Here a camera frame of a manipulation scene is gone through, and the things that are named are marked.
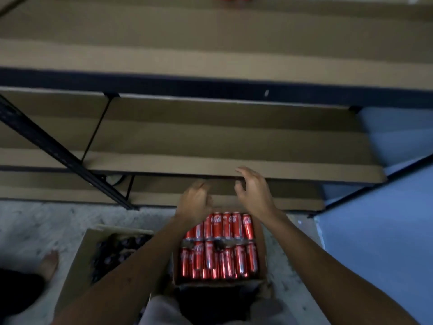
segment can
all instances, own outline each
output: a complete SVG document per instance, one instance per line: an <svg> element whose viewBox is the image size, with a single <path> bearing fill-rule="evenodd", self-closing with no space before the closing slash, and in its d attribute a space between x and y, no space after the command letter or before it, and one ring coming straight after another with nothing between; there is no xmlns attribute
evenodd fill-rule
<svg viewBox="0 0 433 325"><path fill-rule="evenodd" d="M233 248L228 247L223 251L224 267L226 268L226 278L234 278L236 275Z"/></svg>
<svg viewBox="0 0 433 325"><path fill-rule="evenodd" d="M194 269L203 269L203 259L204 259L204 243L194 242Z"/></svg>
<svg viewBox="0 0 433 325"><path fill-rule="evenodd" d="M195 236L195 227L187 231L184 239L185 240L194 240L194 236Z"/></svg>
<svg viewBox="0 0 433 325"><path fill-rule="evenodd" d="M214 238L223 237L223 216L221 213L214 213Z"/></svg>
<svg viewBox="0 0 433 325"><path fill-rule="evenodd" d="M235 252L236 274L244 277L245 274L248 273L247 264L246 264L245 246L236 245L234 248L234 252Z"/></svg>
<svg viewBox="0 0 433 325"><path fill-rule="evenodd" d="M257 247L254 243L249 243L246 246L246 259L248 265L248 272L250 275L255 275L258 272L258 257Z"/></svg>
<svg viewBox="0 0 433 325"><path fill-rule="evenodd" d="M223 215L223 236L228 240L233 238L232 214L230 212L224 212Z"/></svg>
<svg viewBox="0 0 433 325"><path fill-rule="evenodd" d="M203 223L203 236L205 240L214 238L214 215L209 214Z"/></svg>
<svg viewBox="0 0 433 325"><path fill-rule="evenodd" d="M215 267L215 247L212 241L207 241L205 243L206 248L206 262L205 268L213 269Z"/></svg>
<svg viewBox="0 0 433 325"><path fill-rule="evenodd" d="M219 277L221 279L226 279L227 278L227 266L226 266L226 262L224 260L224 252L223 251L219 252L218 257L219 257Z"/></svg>
<svg viewBox="0 0 433 325"><path fill-rule="evenodd" d="M233 227L233 237L235 239L241 240L244 238L243 228L242 228L242 216L241 213L235 212L232 215L232 227Z"/></svg>
<svg viewBox="0 0 433 325"><path fill-rule="evenodd" d="M249 240L253 240L254 228L252 226L251 216L248 213L242 215L242 224L244 226L245 237Z"/></svg>
<svg viewBox="0 0 433 325"><path fill-rule="evenodd" d="M179 273L182 278L189 277L189 250L182 248L179 253Z"/></svg>
<svg viewBox="0 0 433 325"><path fill-rule="evenodd" d="M194 250L190 250L189 253L190 253L190 267L189 267L190 278L193 280L200 279L201 278L201 271L194 268L195 252L194 252Z"/></svg>
<svg viewBox="0 0 433 325"><path fill-rule="evenodd" d="M201 271L201 279L209 279L210 278L210 270L206 268L205 260L203 258L203 269Z"/></svg>
<svg viewBox="0 0 433 325"><path fill-rule="evenodd" d="M214 253L214 268L210 270L210 278L219 279L219 253Z"/></svg>
<svg viewBox="0 0 433 325"><path fill-rule="evenodd" d="M203 240L203 222L193 228L194 240Z"/></svg>

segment bare foot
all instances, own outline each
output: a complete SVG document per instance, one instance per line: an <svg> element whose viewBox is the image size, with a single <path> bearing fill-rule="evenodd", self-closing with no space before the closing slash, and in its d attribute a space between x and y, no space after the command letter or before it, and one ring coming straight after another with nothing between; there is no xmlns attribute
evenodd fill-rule
<svg viewBox="0 0 433 325"><path fill-rule="evenodd" d="M54 276L55 271L58 266L58 251L52 250L50 253L47 253L38 268L36 269L36 273L41 275L45 281L48 283L51 278Z"/></svg>

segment person's right hand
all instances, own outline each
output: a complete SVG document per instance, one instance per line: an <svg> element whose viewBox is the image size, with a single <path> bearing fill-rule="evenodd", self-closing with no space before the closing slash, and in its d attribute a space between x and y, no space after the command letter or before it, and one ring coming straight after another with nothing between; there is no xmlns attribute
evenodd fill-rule
<svg viewBox="0 0 433 325"><path fill-rule="evenodd" d="M259 220L274 213L277 208L265 178L245 166L237 168L236 171L245 178L246 190L242 183L236 180L235 191L248 212Z"/></svg>

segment hand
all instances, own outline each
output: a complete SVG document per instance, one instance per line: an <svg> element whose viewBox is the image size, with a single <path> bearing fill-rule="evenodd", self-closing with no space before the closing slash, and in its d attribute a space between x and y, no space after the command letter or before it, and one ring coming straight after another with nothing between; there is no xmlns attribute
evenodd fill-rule
<svg viewBox="0 0 433 325"><path fill-rule="evenodd" d="M210 186L197 180L181 196L175 218L183 220L188 230L202 222L212 211L212 197L208 194Z"/></svg>
<svg viewBox="0 0 433 325"><path fill-rule="evenodd" d="M235 191L239 201L248 212L259 220L274 214L277 207L274 204L265 178L245 166L237 168L236 171L245 178L246 191L239 180L236 180Z"/></svg>

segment gray floor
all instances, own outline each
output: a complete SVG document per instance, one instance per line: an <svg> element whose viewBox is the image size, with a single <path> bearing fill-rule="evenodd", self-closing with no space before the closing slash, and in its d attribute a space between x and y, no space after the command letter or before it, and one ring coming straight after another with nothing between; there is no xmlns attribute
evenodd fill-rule
<svg viewBox="0 0 433 325"><path fill-rule="evenodd" d="M46 325L63 282L87 228L108 224L158 230L174 209L145 207L126 211L117 206L57 204L40 202L0 202L0 267L31 271L51 249L60 252L60 267L44 295L28 310L7 324ZM293 217L295 223L320 244L313 220ZM313 298L290 266L282 249L265 230L269 279L299 325L328 324Z"/></svg>

